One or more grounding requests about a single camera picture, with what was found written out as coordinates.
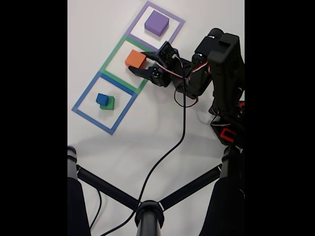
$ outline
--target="blue square outline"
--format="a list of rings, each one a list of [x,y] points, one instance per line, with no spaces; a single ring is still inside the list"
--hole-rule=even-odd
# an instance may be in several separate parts
[[[125,106],[125,108],[123,109],[122,113],[119,115],[119,117],[117,118],[117,120],[115,121],[114,125],[112,128],[109,128],[103,124],[101,124],[100,122],[98,122],[97,120],[93,119],[92,117],[90,117],[89,115],[85,114],[84,112],[80,111],[78,108],[80,106],[80,104],[82,103],[82,101],[84,100],[84,98],[86,97],[86,95],[89,93],[89,91],[91,90],[91,88],[94,86],[94,84],[96,83],[96,81],[99,79],[99,77],[103,78],[104,80],[110,82],[111,84],[115,85],[116,87],[120,88],[121,90],[123,90],[124,92],[128,93],[129,95],[131,95],[131,99],[129,100],[129,102],[127,103],[127,105]],[[97,74],[94,76],[94,78],[92,79],[92,81],[90,82],[90,84],[87,86],[87,88],[84,90],[83,94],[80,96],[80,98],[78,99],[78,101],[74,104],[73,108],[71,109],[72,111],[74,111],[76,114],[80,115],[81,117],[83,117],[84,119],[88,120],[89,122],[91,122],[92,124],[96,125],[97,127],[101,128],[102,130],[106,131],[107,133],[109,133],[110,135],[113,135],[113,133],[115,132],[115,130],[117,129],[118,125],[120,124],[120,122],[123,120],[124,116],[126,115],[126,113],[128,112],[129,108],[132,106],[133,102],[135,101],[135,99],[137,98],[138,94],[136,94],[135,92],[133,92],[132,90],[128,89],[127,87],[119,84],[117,81],[113,80],[112,78],[108,77],[107,75],[104,75],[101,72],[97,72]]]

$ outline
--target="tripod leg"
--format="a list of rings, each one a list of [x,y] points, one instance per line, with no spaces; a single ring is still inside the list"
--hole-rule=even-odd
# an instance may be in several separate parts
[[[85,208],[81,183],[78,181],[76,169],[76,152],[68,147],[68,202],[67,202],[67,235],[91,236],[88,216]]]

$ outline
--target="white table surface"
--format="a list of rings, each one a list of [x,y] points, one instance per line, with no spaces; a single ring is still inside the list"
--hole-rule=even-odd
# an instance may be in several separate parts
[[[138,198],[152,166],[180,139],[183,108],[173,100],[174,87],[148,82],[110,135],[77,115],[71,108],[146,1],[68,0],[68,145],[77,150],[78,164]],[[181,57],[193,51],[212,28],[238,35],[245,60],[244,0],[151,1],[186,20],[172,46]],[[221,163],[224,146],[209,120],[211,83],[199,102],[187,109],[186,137],[153,172],[142,201],[159,201]],[[82,183],[87,214],[92,222],[99,199],[95,189]],[[197,236],[202,228],[214,182],[164,213],[162,236]],[[92,235],[124,222],[131,210],[102,194],[103,206]],[[111,236],[135,236],[134,218]]]

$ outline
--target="green square outline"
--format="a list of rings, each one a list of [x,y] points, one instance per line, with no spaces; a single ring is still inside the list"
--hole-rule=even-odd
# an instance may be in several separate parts
[[[102,65],[102,67],[100,68],[99,72],[103,73],[105,75],[107,75],[108,77],[112,78],[113,80],[117,81],[119,84],[127,87],[128,89],[130,89],[131,91],[135,92],[136,94],[139,94],[142,89],[144,88],[144,86],[146,85],[146,83],[148,82],[148,80],[143,79],[143,81],[141,82],[141,84],[139,85],[138,88],[135,88],[134,86],[128,84],[126,81],[122,80],[121,78],[117,77],[116,75],[113,75],[112,73],[108,72],[106,70],[107,66],[109,65],[109,63],[111,62],[111,60],[113,59],[113,57],[115,56],[115,54],[117,53],[117,51],[120,49],[120,47],[122,46],[122,44],[127,41],[131,44],[133,44],[134,46],[142,49],[143,51],[146,52],[153,52],[152,49],[147,48],[146,46],[142,45],[141,43],[133,40],[132,38],[129,38],[127,35],[124,35],[119,42],[117,43],[116,47],[114,48],[114,50],[112,51],[112,53],[109,55],[109,57],[106,59],[106,61],[104,62],[104,64]]]

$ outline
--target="white wire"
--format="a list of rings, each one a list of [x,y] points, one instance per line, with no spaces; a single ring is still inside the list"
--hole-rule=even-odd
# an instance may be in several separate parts
[[[174,73],[173,71],[170,71],[170,70],[166,69],[165,67],[163,67],[162,65],[160,65],[158,62],[157,62],[157,65],[158,65],[161,69],[163,69],[163,70],[165,70],[166,72],[170,73],[171,75],[174,75],[174,76],[176,76],[176,77],[178,77],[178,78],[181,78],[181,79],[183,78],[182,76],[180,76],[180,75]]]
[[[191,72],[194,73],[194,72],[200,70],[201,68],[205,67],[206,65],[208,65],[208,61],[206,61],[205,63],[201,64],[199,67],[197,67],[196,69],[192,70]]]
[[[231,125],[231,124],[212,124],[213,121],[215,120],[215,118],[217,118],[218,114],[213,118],[213,120],[211,121],[210,125],[212,126],[228,126],[228,125]]]

